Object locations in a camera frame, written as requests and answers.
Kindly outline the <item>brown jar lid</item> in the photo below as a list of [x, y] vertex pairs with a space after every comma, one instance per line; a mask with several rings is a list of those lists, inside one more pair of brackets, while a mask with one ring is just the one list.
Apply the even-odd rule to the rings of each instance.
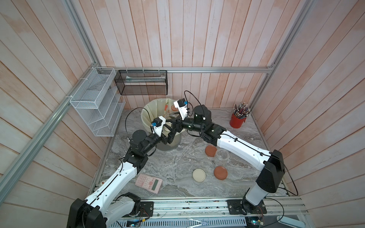
[[228, 177], [228, 171], [223, 166], [217, 166], [213, 173], [218, 180], [225, 180]]
[[216, 155], [217, 152], [217, 148], [213, 145], [207, 145], [205, 147], [205, 154], [209, 157], [209, 158], [213, 158]]

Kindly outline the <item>cream jar lid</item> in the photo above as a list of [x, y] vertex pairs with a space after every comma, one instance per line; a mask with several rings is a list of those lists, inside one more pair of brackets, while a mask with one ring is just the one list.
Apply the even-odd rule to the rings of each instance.
[[206, 179], [206, 173], [202, 169], [195, 169], [193, 171], [193, 179], [197, 182], [203, 182]]

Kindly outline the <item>oatmeal jar with brown lid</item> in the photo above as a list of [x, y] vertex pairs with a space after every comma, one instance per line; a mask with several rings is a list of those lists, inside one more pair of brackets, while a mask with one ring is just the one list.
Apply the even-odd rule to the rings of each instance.
[[229, 160], [230, 154], [229, 151], [224, 149], [219, 149], [216, 152], [216, 160], [220, 163], [226, 163]]

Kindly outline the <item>oatmeal jar with cream lid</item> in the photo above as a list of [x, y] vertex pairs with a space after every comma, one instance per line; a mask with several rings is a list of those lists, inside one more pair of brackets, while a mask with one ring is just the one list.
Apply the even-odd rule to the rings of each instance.
[[180, 118], [179, 113], [167, 113], [163, 116], [166, 119], [167, 123], [175, 123]]

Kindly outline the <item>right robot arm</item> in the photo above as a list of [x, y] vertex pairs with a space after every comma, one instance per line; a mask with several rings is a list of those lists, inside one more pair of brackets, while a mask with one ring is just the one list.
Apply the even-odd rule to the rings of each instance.
[[184, 99], [175, 101], [174, 107], [179, 111], [180, 118], [173, 124], [173, 130], [198, 132], [205, 142], [235, 154], [260, 171], [254, 185], [245, 193], [240, 203], [241, 214], [255, 213], [256, 208], [262, 206], [263, 199], [279, 188], [285, 174], [282, 153], [260, 149], [213, 123], [211, 111], [205, 105], [195, 107], [193, 118], [188, 116], [188, 103]]

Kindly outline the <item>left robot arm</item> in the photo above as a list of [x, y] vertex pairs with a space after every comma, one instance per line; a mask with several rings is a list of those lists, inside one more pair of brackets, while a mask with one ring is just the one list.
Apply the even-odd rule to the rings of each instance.
[[112, 201], [144, 167], [148, 161], [148, 152], [159, 143], [170, 144], [175, 135], [173, 131], [168, 136], [156, 133], [147, 135], [144, 130], [135, 131], [122, 163], [112, 176], [84, 200], [76, 199], [72, 203], [67, 227], [107, 228], [127, 214], [138, 213], [135, 205], [140, 198], [132, 193], [125, 194], [118, 202]]

